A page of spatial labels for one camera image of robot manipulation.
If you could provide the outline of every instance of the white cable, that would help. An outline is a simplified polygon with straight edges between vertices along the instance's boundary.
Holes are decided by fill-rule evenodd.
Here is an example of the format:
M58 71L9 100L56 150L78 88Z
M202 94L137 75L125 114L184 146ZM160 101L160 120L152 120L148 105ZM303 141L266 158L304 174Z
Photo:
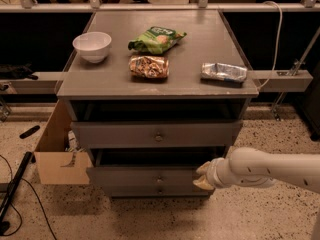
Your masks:
M273 65L272 65L272 69L271 71L274 71L275 67L276 67L276 63L277 63L277 57L278 57L278 49L279 49L279 39L280 39L280 31L281 31L281 26L282 26L282 9L280 8L280 6L273 1L266 1L264 2L265 4L269 4L271 6L277 7L280 13L280 19L279 19L279 24L278 24L278 31L277 31L277 38L276 38L276 46L275 46L275 52L274 52L274 59L273 59ZM270 78L267 79L263 84L261 84L260 86L258 86L257 88L260 90L262 87L264 87L268 82L269 82Z

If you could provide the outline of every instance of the black stand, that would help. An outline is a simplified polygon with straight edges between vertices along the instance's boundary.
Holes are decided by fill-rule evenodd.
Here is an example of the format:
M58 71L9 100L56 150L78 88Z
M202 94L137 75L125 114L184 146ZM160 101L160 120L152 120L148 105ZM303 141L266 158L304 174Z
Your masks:
M12 182L10 182L9 184L1 184L0 192L6 193L6 195L5 195L5 197L1 203L1 206L0 206L0 236L3 236L4 233L10 227L10 223L8 221L3 221L3 219L6 215L6 212L7 212L9 205L12 201L14 193L16 192L16 190L19 186L22 175L23 175L31 157L32 157L32 153L26 152L24 154L24 157L21 161L21 164L20 164L18 171L16 172Z

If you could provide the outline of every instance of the green chip bag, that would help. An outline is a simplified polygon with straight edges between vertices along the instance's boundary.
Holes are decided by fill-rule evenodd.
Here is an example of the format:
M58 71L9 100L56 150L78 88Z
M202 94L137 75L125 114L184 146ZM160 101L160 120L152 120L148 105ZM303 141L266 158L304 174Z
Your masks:
M152 27L135 40L130 41L128 48L139 52L162 54L186 35L185 32L177 32L168 28Z

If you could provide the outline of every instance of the bowl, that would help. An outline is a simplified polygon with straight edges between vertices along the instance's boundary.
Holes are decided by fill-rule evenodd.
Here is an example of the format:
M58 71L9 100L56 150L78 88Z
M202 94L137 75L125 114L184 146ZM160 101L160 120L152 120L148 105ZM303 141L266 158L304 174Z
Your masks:
M106 33L88 32L77 36L72 45L83 59L99 63L108 56L111 41L111 36Z

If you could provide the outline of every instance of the closed drawer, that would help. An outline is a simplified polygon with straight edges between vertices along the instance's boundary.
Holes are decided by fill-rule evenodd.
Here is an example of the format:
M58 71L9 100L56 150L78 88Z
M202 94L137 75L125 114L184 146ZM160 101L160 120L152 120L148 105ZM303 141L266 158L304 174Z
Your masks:
M190 167L95 167L88 168L90 183L101 186L111 197L207 196L195 187L199 176Z
M201 123L104 123L71 124L82 147L194 147L231 146L242 121Z

